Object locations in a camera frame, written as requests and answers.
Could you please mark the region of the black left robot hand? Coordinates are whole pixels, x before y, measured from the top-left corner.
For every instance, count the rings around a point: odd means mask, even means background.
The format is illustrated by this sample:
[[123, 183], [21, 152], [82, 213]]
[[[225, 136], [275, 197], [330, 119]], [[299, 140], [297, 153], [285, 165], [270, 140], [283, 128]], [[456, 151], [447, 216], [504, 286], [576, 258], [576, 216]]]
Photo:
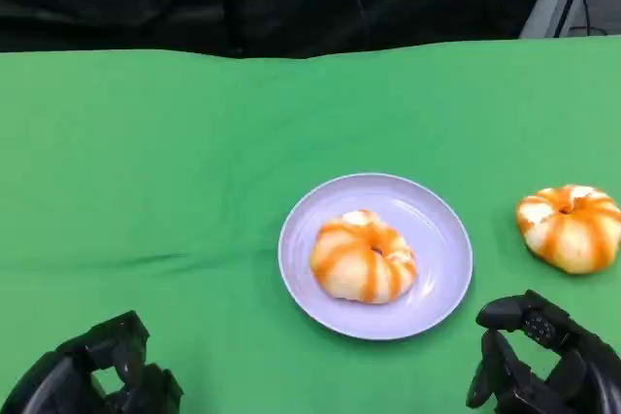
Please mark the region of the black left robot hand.
[[130, 310], [45, 353], [18, 380], [3, 413], [178, 413], [183, 389], [146, 362], [149, 332]]

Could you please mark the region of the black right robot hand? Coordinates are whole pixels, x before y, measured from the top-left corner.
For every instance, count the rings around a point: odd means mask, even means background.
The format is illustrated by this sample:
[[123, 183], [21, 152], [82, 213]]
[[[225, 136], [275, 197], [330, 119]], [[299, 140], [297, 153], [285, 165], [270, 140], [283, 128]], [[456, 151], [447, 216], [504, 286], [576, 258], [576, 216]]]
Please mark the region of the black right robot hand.
[[[488, 399], [496, 413], [618, 413], [620, 356], [569, 313], [533, 290], [486, 304], [476, 323], [485, 329], [481, 360], [466, 405]], [[559, 357], [546, 377], [520, 360], [505, 337], [521, 332]]]

